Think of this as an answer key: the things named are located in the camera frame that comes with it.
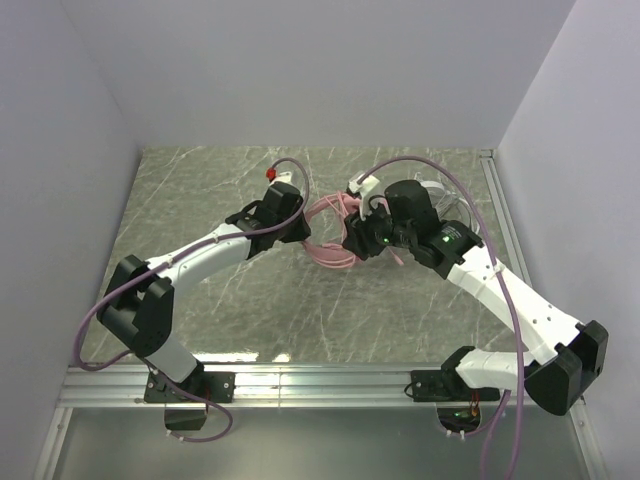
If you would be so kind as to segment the pink headset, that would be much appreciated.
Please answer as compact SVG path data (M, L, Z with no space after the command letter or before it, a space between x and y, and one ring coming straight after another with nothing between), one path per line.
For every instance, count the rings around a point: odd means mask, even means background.
M351 213L359 213L360 200L337 191L316 200L305 212L310 226L320 227L302 243L304 251L318 265L327 269L346 270L362 263L354 253L346 250L344 220Z

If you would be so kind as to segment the white headset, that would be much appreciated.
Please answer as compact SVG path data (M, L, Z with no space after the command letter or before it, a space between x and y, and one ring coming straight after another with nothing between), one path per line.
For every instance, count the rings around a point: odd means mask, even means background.
M480 233L480 225L463 195L449 189L445 184L426 180L420 173L414 175L414 179L427 190L432 206L440 217L446 216L456 210L460 220L466 224L475 234Z

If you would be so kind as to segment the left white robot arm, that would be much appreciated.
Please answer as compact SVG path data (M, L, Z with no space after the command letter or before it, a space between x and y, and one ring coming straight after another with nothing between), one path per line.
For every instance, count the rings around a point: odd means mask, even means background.
M126 257L109 282L98 321L177 387L202 396L204 366L173 334L175 300L206 278L269 250L276 242L308 238L310 227L298 212L303 202L295 186L275 180L262 199L184 248L146 261Z

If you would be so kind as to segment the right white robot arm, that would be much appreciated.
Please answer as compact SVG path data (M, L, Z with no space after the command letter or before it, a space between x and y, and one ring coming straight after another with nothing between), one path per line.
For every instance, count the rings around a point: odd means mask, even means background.
M524 389L543 410L561 416L601 374L607 330L557 309L492 260L483 240L464 223L440 219L420 182L381 188L375 177L357 175L347 192L360 204L344 220L346 250L367 260L388 247L405 249L521 334L523 354L472 346L456 350L432 384L438 400L469 400L474 393L495 400L501 390Z

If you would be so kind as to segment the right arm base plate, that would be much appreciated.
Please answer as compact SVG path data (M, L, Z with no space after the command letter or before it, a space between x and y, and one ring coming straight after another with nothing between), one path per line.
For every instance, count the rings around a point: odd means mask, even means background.
M498 401L500 390L492 387L471 388L455 371L412 370L404 394L417 403Z

